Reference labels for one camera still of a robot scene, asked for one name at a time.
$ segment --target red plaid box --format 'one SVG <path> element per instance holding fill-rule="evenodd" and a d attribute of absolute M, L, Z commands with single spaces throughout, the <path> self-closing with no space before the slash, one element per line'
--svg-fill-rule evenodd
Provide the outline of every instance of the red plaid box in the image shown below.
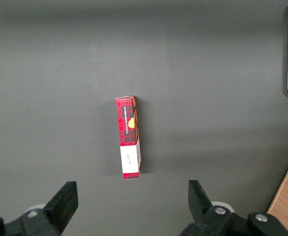
<path fill-rule="evenodd" d="M 141 153 L 136 96 L 115 99 L 124 179 L 139 178 Z"/>

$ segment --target gray table surface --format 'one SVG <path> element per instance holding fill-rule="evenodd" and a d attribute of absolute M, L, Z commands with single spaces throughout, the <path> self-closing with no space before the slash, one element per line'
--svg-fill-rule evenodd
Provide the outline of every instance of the gray table surface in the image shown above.
<path fill-rule="evenodd" d="M 288 168 L 288 0 L 0 1 L 0 216 L 68 180 L 73 235 L 176 236 L 188 180 L 241 216 Z M 138 96 L 123 180 L 115 98 Z"/>

